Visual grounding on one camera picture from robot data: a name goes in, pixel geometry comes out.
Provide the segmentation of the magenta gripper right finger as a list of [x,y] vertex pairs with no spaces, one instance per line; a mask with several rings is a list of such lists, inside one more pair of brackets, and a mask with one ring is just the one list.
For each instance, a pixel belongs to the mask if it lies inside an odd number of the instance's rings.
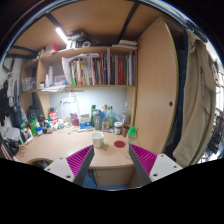
[[134,163],[140,182],[143,186],[166,177],[182,169],[166,154],[158,154],[130,144],[129,155]]

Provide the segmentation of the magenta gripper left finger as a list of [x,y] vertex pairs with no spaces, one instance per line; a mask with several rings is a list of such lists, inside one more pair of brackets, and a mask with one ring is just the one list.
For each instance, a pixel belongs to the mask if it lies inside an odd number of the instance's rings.
[[94,146],[87,146],[66,158],[58,158],[45,168],[56,176],[81,186],[94,157]]

